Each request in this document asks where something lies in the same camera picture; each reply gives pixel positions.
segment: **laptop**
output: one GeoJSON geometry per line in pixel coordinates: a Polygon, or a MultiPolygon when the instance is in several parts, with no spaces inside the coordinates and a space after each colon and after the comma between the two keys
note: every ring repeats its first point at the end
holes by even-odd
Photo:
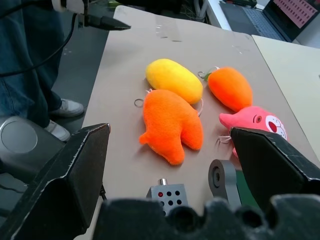
{"type": "Polygon", "coordinates": [[[223,1],[219,4],[233,31],[292,42],[319,14],[318,2],[270,0],[263,10],[223,1]]]}

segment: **laptop screen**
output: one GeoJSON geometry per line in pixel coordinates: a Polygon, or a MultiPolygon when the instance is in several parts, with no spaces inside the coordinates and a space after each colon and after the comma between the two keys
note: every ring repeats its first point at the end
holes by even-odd
{"type": "Polygon", "coordinates": [[[263,12],[292,42],[320,12],[320,0],[271,0],[263,12]]]}

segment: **keyboard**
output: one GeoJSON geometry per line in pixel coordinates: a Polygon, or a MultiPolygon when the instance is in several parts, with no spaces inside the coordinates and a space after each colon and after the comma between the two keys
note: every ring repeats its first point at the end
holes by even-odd
{"type": "Polygon", "coordinates": [[[267,20],[262,11],[251,9],[248,7],[243,7],[242,9],[254,25],[260,36],[269,39],[285,41],[280,33],[277,32],[272,23],[267,20]]]}

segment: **plush toy eye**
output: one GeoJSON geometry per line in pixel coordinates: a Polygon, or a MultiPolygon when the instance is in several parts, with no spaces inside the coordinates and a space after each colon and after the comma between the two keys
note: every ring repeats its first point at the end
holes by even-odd
{"type": "Polygon", "coordinates": [[[258,123],[261,122],[261,120],[262,120],[262,116],[258,116],[258,117],[256,118],[255,122],[258,124],[258,123]]]}

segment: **yellow plush toy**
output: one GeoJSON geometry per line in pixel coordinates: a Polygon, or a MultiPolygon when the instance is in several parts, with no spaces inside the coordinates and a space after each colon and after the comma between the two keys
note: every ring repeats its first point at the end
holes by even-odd
{"type": "Polygon", "coordinates": [[[188,69],[170,59],[158,59],[145,70],[147,81],[154,89],[174,92],[189,104],[197,103],[203,92],[200,80],[188,69]]]}

